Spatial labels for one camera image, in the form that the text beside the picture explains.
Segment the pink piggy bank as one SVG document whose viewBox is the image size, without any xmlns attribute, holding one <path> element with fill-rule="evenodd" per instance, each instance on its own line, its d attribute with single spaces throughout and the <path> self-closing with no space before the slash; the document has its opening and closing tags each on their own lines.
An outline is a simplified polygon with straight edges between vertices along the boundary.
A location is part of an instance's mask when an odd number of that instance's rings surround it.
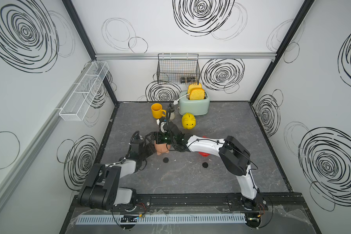
<svg viewBox="0 0 351 234">
<path fill-rule="evenodd" d="M 155 149 L 156 149 L 156 154 L 159 156 L 161 154 L 168 154 L 170 152 L 171 146 L 169 144 L 166 143 L 162 143 L 162 144 L 154 144 Z"/>
</svg>

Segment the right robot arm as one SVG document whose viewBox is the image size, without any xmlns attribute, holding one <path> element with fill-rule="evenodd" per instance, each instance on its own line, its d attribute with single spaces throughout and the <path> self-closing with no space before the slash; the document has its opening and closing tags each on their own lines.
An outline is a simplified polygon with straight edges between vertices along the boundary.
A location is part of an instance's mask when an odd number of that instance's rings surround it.
<svg viewBox="0 0 351 234">
<path fill-rule="evenodd" d="M 220 157 L 226 169 L 236 176 L 241 191 L 242 206 L 254 210 L 259 206 L 259 189 L 252 174 L 249 151 L 234 137 L 213 139 L 182 133 L 171 121 L 158 121 L 158 131 L 146 137 L 157 145 L 177 152 L 199 152 Z"/>
</svg>

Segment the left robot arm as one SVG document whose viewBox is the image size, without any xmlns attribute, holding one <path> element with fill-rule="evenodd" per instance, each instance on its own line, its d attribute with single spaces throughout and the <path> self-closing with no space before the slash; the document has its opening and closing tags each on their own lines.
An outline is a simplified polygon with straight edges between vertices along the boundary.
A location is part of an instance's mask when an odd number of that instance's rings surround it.
<svg viewBox="0 0 351 234">
<path fill-rule="evenodd" d="M 138 172 L 155 152 L 153 143 L 139 137 L 133 139 L 127 154 L 119 161 L 95 163 L 78 194 L 79 205 L 106 211 L 119 205 L 134 209 L 137 204 L 136 190 L 120 187 L 119 181 Z"/>
</svg>

